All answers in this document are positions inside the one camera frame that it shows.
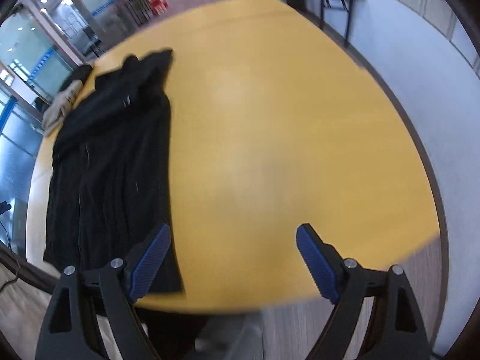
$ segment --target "table leg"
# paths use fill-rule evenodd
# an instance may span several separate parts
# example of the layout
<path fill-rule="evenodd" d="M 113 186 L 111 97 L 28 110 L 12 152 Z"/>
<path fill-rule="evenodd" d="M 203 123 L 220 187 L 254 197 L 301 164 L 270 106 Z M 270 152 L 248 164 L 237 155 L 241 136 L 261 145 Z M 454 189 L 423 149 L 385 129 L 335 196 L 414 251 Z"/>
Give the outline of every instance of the table leg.
<path fill-rule="evenodd" d="M 350 24 L 352 21 L 352 13 L 353 13 L 353 7 L 355 4 L 355 0 L 349 0 L 349 15 L 346 20 L 346 31 L 345 31 L 345 47 L 347 47 L 349 43 L 349 38 L 350 38 Z"/>
<path fill-rule="evenodd" d="M 347 8 L 347 5 L 345 4 L 345 0 L 340 0 L 342 2 L 342 5 L 343 5 L 343 8 L 347 11 L 348 8 Z"/>
<path fill-rule="evenodd" d="M 323 31 L 325 25 L 325 0 L 320 0 L 320 30 Z"/>
<path fill-rule="evenodd" d="M 95 50 L 93 46 L 90 46 L 90 51 L 93 52 L 97 57 L 99 57 L 97 50 Z"/>

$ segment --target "wooden tabletop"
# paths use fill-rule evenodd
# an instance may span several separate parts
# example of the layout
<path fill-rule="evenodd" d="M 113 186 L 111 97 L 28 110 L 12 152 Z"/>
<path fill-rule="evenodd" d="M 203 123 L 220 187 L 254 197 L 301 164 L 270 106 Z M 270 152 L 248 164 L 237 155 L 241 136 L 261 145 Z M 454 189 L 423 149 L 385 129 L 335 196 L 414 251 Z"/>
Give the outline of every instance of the wooden tabletop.
<path fill-rule="evenodd" d="M 185 292 L 140 305 L 237 311 L 318 295 L 295 245 L 304 222 L 377 269 L 438 236 L 425 170 L 394 107 L 295 10 L 227 0 L 177 15 L 100 57 L 80 98 L 127 55 L 162 47 L 175 53 L 169 180 Z M 56 134 L 40 147 L 27 213 L 27 259 L 51 273 L 42 255 Z"/>

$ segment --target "folded towel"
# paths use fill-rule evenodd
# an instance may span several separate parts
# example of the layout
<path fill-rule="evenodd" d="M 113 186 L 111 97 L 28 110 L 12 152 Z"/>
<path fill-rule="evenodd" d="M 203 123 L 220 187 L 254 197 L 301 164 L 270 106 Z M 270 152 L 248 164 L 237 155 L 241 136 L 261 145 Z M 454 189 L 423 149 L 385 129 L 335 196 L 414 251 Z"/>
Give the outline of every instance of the folded towel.
<path fill-rule="evenodd" d="M 81 80 L 73 81 L 67 89 L 58 92 L 53 99 L 51 106 L 43 114 L 42 128 L 47 137 L 65 119 L 71 111 L 75 99 L 83 88 Z"/>

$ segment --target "cable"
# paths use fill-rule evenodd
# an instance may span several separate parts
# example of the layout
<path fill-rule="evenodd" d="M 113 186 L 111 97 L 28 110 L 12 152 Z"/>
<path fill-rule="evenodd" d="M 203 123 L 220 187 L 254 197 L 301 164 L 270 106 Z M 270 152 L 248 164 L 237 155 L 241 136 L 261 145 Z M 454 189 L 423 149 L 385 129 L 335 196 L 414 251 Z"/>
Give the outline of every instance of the cable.
<path fill-rule="evenodd" d="M 5 283 L 3 283 L 3 285 L 0 287 L 0 295 L 2 294 L 3 290 L 5 288 L 7 288 L 8 286 L 16 283 L 18 281 L 18 274 L 20 273 L 20 270 L 21 270 L 21 266 L 20 266 L 20 263 L 18 262 L 17 260 L 17 257 L 15 256 L 15 253 L 13 252 L 13 250 L 11 249 L 11 243 L 10 243 L 10 236 L 8 235 L 8 231 L 7 229 L 5 228 L 5 226 L 3 225 L 3 223 L 0 221 L 0 225 L 3 227 L 3 229 L 5 230 L 5 233 L 7 234 L 7 240 L 8 240 L 8 248 L 10 249 L 10 252 L 11 252 L 11 256 L 13 257 L 13 259 L 15 260 L 15 262 L 17 263 L 17 266 L 18 266 L 18 269 L 17 271 L 15 272 L 15 278 L 13 278 L 12 280 L 8 280 L 6 281 Z"/>

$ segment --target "glass door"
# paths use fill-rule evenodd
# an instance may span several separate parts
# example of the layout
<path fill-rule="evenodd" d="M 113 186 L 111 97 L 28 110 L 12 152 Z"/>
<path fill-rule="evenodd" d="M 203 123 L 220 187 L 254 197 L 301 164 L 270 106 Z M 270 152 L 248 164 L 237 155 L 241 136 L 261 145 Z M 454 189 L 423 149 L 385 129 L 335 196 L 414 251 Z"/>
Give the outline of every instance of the glass door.
<path fill-rule="evenodd" d="M 25 8 L 9 16 L 0 27 L 0 61 L 48 102 L 72 72 Z"/>
<path fill-rule="evenodd" d="M 16 99 L 0 87 L 0 202 L 11 204 L 1 216 L 12 250 L 26 257 L 26 213 L 35 158 L 42 142 L 41 123 L 22 109 Z"/>
<path fill-rule="evenodd" d="M 119 17 L 115 0 L 81 0 L 106 34 L 110 46 L 121 42 L 129 31 Z"/>
<path fill-rule="evenodd" d="M 37 0 L 41 11 L 49 16 L 53 25 L 67 38 L 86 60 L 95 59 L 103 52 L 100 38 L 72 0 Z"/>

